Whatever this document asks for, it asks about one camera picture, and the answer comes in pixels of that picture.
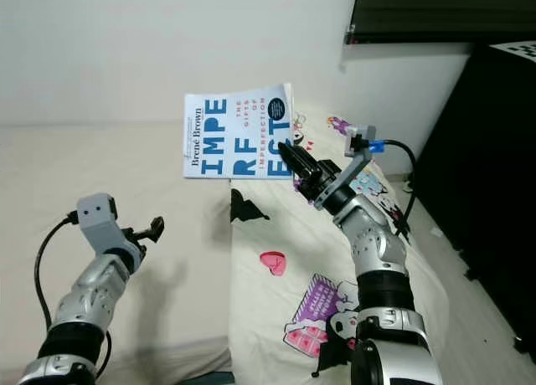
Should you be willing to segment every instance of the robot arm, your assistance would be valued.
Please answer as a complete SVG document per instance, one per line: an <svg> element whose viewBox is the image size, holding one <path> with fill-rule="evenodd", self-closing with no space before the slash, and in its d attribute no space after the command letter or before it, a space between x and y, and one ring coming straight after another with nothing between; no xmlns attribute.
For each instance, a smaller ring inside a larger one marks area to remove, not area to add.
<svg viewBox="0 0 536 385"><path fill-rule="evenodd" d="M359 299L352 384L441 385L422 316L415 311L404 244L382 212L348 185L371 159L359 142L372 140L374 133L370 126L350 132L345 155L353 160L343 172L300 146L280 142L279 151L300 177L297 190L333 215L351 246Z"/></svg>
<svg viewBox="0 0 536 385"><path fill-rule="evenodd" d="M76 216L96 256L59 303L37 359L19 384L95 383L95 364L116 302L145 257L147 248L138 240L156 243L164 230L162 218L140 233L120 229L114 199L104 193L82 198Z"/></svg>

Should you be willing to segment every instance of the black cabinet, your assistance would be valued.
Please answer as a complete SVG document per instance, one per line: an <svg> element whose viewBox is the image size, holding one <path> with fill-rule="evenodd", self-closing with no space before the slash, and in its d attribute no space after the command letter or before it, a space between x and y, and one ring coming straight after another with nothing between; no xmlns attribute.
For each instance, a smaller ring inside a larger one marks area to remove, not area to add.
<svg viewBox="0 0 536 385"><path fill-rule="evenodd" d="M536 358L536 63L467 61L416 168L416 194Z"/></svg>

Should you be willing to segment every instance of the floor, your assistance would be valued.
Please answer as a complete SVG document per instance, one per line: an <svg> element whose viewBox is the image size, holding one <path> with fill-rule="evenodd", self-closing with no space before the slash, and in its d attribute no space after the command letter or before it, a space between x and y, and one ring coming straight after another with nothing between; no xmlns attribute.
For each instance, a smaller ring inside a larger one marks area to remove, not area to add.
<svg viewBox="0 0 536 385"><path fill-rule="evenodd" d="M409 194L393 182L402 206ZM478 281L465 278L466 264L445 237L430 231L434 219L417 200L410 227L420 250L445 286L450 326L439 364L447 385L528 385L536 383L536 364L513 347L513 331Z"/></svg>

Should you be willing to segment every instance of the white book cover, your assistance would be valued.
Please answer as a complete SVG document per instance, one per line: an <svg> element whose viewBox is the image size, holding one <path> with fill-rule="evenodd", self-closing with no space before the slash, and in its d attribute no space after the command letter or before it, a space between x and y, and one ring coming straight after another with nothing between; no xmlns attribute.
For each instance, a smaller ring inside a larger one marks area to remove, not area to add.
<svg viewBox="0 0 536 385"><path fill-rule="evenodd" d="M290 84L234 94L186 95L183 175L291 178L277 144L292 143Z"/></svg>

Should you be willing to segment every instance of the black sticker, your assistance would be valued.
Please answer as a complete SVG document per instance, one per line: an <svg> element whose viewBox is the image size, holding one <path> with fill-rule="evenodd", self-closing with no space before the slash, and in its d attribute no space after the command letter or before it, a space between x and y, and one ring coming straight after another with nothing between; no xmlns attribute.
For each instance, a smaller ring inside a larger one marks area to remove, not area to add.
<svg viewBox="0 0 536 385"><path fill-rule="evenodd" d="M274 98L268 104L268 116L274 120L281 120L285 115L285 102Z"/></svg>

